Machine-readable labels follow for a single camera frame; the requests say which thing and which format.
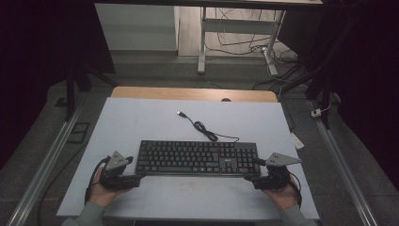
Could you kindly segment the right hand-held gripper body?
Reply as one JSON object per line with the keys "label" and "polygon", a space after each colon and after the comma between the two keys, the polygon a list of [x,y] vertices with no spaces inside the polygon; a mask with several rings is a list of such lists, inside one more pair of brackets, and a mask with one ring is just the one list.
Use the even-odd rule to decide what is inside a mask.
{"label": "right hand-held gripper body", "polygon": [[272,153],[266,160],[254,158],[253,163],[266,167],[268,174],[252,178],[252,184],[256,189],[281,189],[291,182],[289,165],[301,163],[299,158],[282,153]]}

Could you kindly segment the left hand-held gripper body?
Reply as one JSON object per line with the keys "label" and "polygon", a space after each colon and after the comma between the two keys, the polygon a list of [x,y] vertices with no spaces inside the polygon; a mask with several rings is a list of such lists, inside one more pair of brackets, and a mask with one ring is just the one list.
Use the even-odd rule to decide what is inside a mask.
{"label": "left hand-held gripper body", "polygon": [[123,175],[126,167],[133,160],[132,156],[125,158],[119,152],[114,151],[105,160],[105,166],[100,176],[100,184],[108,190],[125,190],[139,187],[140,175]]}

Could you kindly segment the black computer keyboard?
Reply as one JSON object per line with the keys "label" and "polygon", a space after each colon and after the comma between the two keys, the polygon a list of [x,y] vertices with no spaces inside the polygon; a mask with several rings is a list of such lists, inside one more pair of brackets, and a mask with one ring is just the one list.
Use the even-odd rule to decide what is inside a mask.
{"label": "black computer keyboard", "polygon": [[260,174],[255,143],[142,140],[136,174],[240,177]]}

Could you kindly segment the person's right hand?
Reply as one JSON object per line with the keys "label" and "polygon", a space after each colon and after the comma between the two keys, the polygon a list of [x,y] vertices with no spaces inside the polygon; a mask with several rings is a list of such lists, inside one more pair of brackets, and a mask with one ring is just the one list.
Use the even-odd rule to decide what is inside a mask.
{"label": "person's right hand", "polygon": [[295,192],[296,182],[293,177],[290,178],[290,182],[293,184],[287,185],[285,188],[278,190],[264,189],[263,193],[266,194],[277,208],[282,211],[298,205],[298,197]]}

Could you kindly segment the person's left hand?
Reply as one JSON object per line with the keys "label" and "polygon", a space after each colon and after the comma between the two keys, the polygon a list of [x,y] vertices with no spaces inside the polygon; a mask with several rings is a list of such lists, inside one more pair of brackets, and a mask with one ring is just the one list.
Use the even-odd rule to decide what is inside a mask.
{"label": "person's left hand", "polygon": [[126,193],[126,190],[108,190],[100,184],[103,168],[99,168],[89,186],[88,200],[103,208],[108,207],[118,195]]}

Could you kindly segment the white paper tag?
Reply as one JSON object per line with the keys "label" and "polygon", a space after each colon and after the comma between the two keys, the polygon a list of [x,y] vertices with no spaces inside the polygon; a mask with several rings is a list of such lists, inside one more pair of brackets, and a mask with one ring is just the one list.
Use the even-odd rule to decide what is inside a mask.
{"label": "white paper tag", "polygon": [[294,134],[291,134],[294,146],[297,150],[300,150],[305,147],[304,143]]}

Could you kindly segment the wooden table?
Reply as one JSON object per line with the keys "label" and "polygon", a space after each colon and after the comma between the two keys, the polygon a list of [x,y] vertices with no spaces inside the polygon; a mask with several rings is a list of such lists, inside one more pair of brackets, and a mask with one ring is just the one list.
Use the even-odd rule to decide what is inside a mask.
{"label": "wooden table", "polygon": [[276,94],[264,90],[116,87],[113,98],[276,103]]}

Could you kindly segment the black stand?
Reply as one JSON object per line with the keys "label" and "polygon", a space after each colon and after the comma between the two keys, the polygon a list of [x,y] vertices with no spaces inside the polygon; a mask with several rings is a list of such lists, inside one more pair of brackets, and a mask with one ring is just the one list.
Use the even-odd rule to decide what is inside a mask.
{"label": "black stand", "polygon": [[305,96],[308,100],[315,100],[319,94],[322,94],[321,122],[324,124],[325,128],[329,130],[328,110],[330,108],[331,74],[328,72],[328,68],[328,63],[322,63],[315,70],[283,87],[281,92],[285,93],[286,91],[302,85],[305,82],[311,81],[309,87],[305,91]]}
{"label": "black stand", "polygon": [[65,121],[69,121],[72,118],[72,114],[75,111],[75,87],[78,87],[83,92],[91,91],[92,85],[89,81],[88,76],[92,74],[99,78],[107,85],[112,88],[117,87],[119,84],[109,78],[104,73],[94,69],[86,63],[72,64],[67,72],[66,84],[67,84],[67,115]]}

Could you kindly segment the white cabinet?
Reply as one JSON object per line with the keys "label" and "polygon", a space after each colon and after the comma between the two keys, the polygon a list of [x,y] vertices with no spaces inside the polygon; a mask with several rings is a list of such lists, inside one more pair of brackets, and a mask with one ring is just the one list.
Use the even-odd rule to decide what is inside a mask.
{"label": "white cabinet", "polygon": [[110,50],[178,50],[178,7],[96,3],[95,8]]}

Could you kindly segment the dark curtain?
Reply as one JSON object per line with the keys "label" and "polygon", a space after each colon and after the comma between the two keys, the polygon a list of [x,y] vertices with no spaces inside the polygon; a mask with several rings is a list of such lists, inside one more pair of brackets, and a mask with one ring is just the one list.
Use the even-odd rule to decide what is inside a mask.
{"label": "dark curtain", "polygon": [[288,10],[279,40],[317,69],[349,19],[327,72],[343,121],[399,190],[399,0],[322,0],[331,10]]}
{"label": "dark curtain", "polygon": [[83,71],[115,71],[98,0],[0,0],[0,169],[47,101],[48,89]]}

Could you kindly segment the white-framed desk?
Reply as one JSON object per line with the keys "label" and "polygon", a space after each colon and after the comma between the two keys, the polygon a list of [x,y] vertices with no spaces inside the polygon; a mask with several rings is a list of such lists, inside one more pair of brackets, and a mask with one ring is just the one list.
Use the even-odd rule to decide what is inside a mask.
{"label": "white-framed desk", "polygon": [[322,0],[94,0],[101,4],[143,5],[143,6],[173,6],[200,7],[200,45],[198,74],[205,73],[205,37],[207,32],[217,32],[218,19],[206,17],[207,8],[249,8],[273,9],[279,12],[277,19],[271,21],[228,20],[225,23],[227,33],[270,35],[268,47],[263,51],[267,67],[272,74],[276,74],[276,67],[271,62],[270,53],[279,33],[279,28],[287,10],[317,10],[324,7]]}

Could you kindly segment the aluminium rail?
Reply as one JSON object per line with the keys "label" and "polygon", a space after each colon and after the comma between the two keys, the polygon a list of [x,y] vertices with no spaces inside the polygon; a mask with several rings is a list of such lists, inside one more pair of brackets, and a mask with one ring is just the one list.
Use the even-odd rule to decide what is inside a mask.
{"label": "aluminium rail", "polygon": [[375,215],[367,202],[363,192],[361,191],[355,177],[348,167],[340,147],[338,146],[335,137],[332,135],[329,129],[327,129],[321,120],[321,116],[314,116],[311,111],[311,117],[316,121],[318,129],[327,148],[330,152],[332,160],[335,163],[337,171],[340,173],[343,183],[350,197],[353,200],[353,204],[356,207],[359,217],[364,226],[378,226]]}
{"label": "aluminium rail", "polygon": [[62,124],[61,129],[56,134],[56,138],[50,146],[47,154],[44,156],[39,168],[30,181],[27,189],[17,204],[14,212],[8,220],[6,226],[24,226],[28,216],[30,215],[36,200],[38,199],[47,179],[50,176],[55,163],[61,154],[61,151],[67,142],[68,136],[72,131],[78,117],[80,116],[83,105],[87,101],[87,95],[81,94],[77,98],[75,110],[71,117]]}

